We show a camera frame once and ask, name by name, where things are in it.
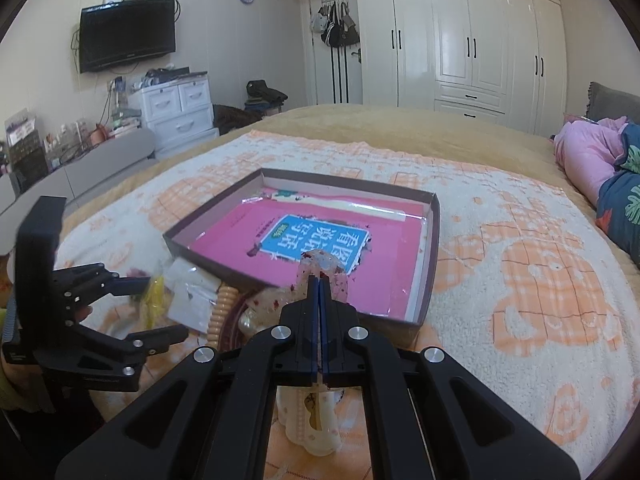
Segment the robotic arm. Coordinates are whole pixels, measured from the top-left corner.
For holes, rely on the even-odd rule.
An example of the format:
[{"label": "robotic arm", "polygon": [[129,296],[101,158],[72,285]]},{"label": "robotic arm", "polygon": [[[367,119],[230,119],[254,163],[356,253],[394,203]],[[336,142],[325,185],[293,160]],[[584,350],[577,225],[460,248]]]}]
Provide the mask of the robotic arm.
[{"label": "robotic arm", "polygon": [[183,325],[116,339],[76,323],[76,308],[107,294],[142,294],[148,278],[120,278],[104,264],[53,270],[65,198],[43,196],[18,230],[14,294],[2,352],[11,364],[38,364],[44,378],[87,390],[135,392],[148,355],[189,335]]},{"label": "robotic arm", "polygon": [[261,480],[276,387],[362,389],[375,479],[578,480],[572,459],[439,348],[396,349],[311,276],[242,349],[201,347],[68,455],[56,480]]}]

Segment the metal screw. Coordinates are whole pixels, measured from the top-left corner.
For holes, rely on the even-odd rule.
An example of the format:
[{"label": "metal screw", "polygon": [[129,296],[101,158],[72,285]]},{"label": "metal screw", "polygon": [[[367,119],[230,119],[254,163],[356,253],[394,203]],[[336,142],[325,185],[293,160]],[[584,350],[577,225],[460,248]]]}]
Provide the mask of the metal screw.
[{"label": "metal screw", "polygon": [[435,346],[431,346],[424,351],[424,358],[430,363],[441,363],[444,361],[444,352]]},{"label": "metal screw", "polygon": [[369,335],[369,330],[364,328],[363,326],[352,326],[347,332],[351,339],[361,340],[366,339]]},{"label": "metal screw", "polygon": [[291,335],[291,329],[288,326],[278,325],[271,329],[271,336],[274,339],[286,339]]},{"label": "metal screw", "polygon": [[202,346],[193,353],[193,358],[199,363],[208,363],[215,355],[213,348]]}]

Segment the person's hand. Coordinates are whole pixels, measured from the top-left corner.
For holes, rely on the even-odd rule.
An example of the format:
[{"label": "person's hand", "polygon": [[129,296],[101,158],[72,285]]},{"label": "person's hand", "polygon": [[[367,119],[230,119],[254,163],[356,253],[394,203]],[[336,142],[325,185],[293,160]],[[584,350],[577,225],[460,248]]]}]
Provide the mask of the person's hand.
[{"label": "person's hand", "polygon": [[[93,307],[82,306],[76,310],[76,321],[84,321],[92,313]],[[38,365],[12,365],[4,360],[4,353],[1,354],[2,370],[7,380],[14,386],[23,397],[29,397],[29,376],[41,374],[42,370]]]}]

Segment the blue label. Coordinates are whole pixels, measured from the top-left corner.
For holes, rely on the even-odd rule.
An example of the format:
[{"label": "blue label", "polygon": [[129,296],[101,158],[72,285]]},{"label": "blue label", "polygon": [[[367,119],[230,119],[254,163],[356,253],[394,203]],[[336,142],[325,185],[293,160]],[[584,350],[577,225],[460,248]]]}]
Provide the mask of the blue label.
[{"label": "blue label", "polygon": [[365,229],[286,215],[262,239],[260,250],[299,262],[303,253],[323,249],[338,258],[349,274],[368,240]]}]

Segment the brown box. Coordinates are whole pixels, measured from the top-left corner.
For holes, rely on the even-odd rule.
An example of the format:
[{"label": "brown box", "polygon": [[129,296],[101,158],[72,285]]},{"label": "brown box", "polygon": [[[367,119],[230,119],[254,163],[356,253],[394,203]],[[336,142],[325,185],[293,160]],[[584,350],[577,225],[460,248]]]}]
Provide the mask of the brown box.
[{"label": "brown box", "polygon": [[424,322],[427,314],[431,291],[435,279],[438,257],[438,238],[440,234],[440,205],[434,193],[410,189],[391,184],[369,182],[299,171],[262,169],[254,171],[207,203],[196,209],[164,234],[164,240],[175,257],[181,256],[219,277],[224,282],[241,291],[260,290],[265,283],[242,272],[233,270],[214,259],[207,258],[190,250],[189,245],[200,234],[231,212],[245,198],[255,196],[263,188],[286,189],[298,193],[312,193],[313,196],[353,196],[354,198],[377,198],[399,203],[417,203],[424,211],[426,218],[425,247],[423,256],[418,254],[416,269],[420,269],[417,280],[412,281],[415,288],[415,307],[407,316],[409,319],[392,319],[360,313],[363,326],[383,333],[395,345],[410,348]]}]

